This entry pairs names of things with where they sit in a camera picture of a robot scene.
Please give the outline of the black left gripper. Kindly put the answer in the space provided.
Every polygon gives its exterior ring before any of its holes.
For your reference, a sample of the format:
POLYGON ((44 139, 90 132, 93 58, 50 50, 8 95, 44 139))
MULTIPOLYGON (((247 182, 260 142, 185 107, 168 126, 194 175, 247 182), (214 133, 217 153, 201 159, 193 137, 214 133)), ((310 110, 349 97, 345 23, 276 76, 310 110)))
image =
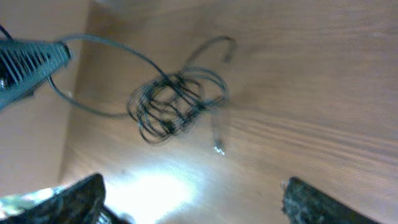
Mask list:
POLYGON ((34 93, 71 60, 62 42, 1 40, 1 108, 34 93))

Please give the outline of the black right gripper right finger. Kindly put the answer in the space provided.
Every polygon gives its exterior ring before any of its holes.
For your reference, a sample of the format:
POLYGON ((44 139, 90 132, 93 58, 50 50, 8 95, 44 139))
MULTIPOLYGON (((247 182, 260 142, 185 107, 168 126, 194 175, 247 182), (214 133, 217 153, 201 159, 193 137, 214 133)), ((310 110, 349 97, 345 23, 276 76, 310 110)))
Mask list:
POLYGON ((282 189, 281 210, 291 224, 378 224, 298 177, 282 189))

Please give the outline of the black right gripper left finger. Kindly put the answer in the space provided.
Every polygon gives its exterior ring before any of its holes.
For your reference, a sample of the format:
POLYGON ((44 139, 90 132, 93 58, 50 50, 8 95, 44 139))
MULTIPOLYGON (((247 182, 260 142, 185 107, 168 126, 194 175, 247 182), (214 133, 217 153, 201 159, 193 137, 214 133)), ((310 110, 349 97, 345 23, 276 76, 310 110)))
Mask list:
POLYGON ((1 220, 1 224, 130 223, 107 207, 105 198, 104 178, 93 173, 38 205, 1 220))

